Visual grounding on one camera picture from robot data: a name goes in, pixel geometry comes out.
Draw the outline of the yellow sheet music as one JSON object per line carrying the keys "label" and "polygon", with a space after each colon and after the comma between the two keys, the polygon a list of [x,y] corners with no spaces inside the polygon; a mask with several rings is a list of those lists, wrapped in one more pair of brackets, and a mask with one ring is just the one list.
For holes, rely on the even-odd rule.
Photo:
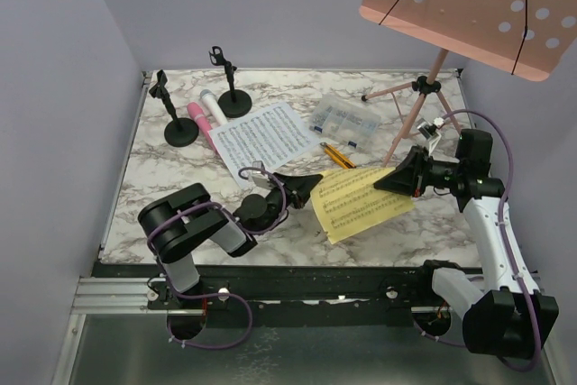
{"label": "yellow sheet music", "polygon": [[339,243],[414,208],[410,197],[377,190],[392,168],[326,170],[310,200],[328,241]]}

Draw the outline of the white sheet music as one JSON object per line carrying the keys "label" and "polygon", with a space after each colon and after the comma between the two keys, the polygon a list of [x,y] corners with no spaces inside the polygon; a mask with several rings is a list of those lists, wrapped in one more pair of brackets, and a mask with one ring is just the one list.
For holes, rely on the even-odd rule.
{"label": "white sheet music", "polygon": [[317,147],[319,138],[286,102],[268,105],[210,131],[211,140],[240,188],[238,171],[260,161],[272,172]]}

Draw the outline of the black round-base mic stand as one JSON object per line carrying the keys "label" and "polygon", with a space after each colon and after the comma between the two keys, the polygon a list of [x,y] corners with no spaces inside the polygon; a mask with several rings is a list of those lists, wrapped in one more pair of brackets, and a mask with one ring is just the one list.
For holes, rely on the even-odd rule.
{"label": "black round-base mic stand", "polygon": [[217,103],[227,118],[240,118],[247,115],[252,109],[252,99],[248,93],[237,89],[234,84],[234,72],[237,67],[224,57],[222,48],[213,46],[209,51],[213,66],[223,67],[229,90],[224,92]]}

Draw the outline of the white toy microphone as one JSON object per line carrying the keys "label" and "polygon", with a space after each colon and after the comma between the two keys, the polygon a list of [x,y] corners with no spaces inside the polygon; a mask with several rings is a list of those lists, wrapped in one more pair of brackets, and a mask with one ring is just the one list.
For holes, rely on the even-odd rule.
{"label": "white toy microphone", "polygon": [[224,115],[223,110],[221,109],[220,105],[218,104],[215,94],[208,90],[204,89],[200,92],[200,99],[205,106],[205,108],[209,111],[209,113],[214,117],[216,123],[219,126],[225,125],[228,123],[226,116]]}

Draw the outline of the pink toy microphone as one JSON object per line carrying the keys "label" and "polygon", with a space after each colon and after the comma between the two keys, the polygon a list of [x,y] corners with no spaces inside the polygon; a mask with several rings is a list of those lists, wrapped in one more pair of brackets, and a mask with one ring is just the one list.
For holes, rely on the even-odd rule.
{"label": "pink toy microphone", "polygon": [[211,124],[208,122],[206,118],[206,114],[202,107],[195,102],[191,102],[187,105],[187,111],[189,117],[197,124],[199,130],[205,136],[207,143],[210,147],[216,151],[215,145],[212,141],[210,136],[210,131],[212,130]]}

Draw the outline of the pink music stand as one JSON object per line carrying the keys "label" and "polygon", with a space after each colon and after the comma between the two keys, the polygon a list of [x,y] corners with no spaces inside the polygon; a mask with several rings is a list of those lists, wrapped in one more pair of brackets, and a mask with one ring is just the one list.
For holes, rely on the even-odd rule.
{"label": "pink music stand", "polygon": [[530,81],[548,79],[576,38],[576,0],[362,0],[360,15]]}

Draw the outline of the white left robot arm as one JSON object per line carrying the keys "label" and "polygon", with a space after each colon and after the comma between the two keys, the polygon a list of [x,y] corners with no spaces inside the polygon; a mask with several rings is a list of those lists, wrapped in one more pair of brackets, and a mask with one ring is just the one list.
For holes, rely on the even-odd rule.
{"label": "white left robot arm", "polygon": [[200,275],[193,251],[206,241],[231,257],[245,255],[256,238],[279,226],[291,208],[301,209],[321,174],[286,176],[256,166],[238,170],[242,180],[266,188],[263,196],[252,193],[229,212],[212,200],[203,184],[195,183],[147,205],[137,220],[147,245],[169,285],[169,298],[178,307],[193,307],[199,300]]}

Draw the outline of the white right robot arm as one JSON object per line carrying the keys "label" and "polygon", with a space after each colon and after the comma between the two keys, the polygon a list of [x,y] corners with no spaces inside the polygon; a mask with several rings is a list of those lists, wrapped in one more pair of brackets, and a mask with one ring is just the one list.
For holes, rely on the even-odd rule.
{"label": "white right robot arm", "polygon": [[435,160],[427,148],[413,146],[377,190],[419,197],[442,188],[456,199],[472,229],[481,260],[478,288],[457,265],[427,261],[415,283],[417,299],[428,306],[446,301],[462,320],[463,341],[471,353],[532,360],[540,352],[559,314],[555,298],[541,293],[522,258],[509,219],[507,192],[492,178],[492,136],[464,129],[454,162]]}

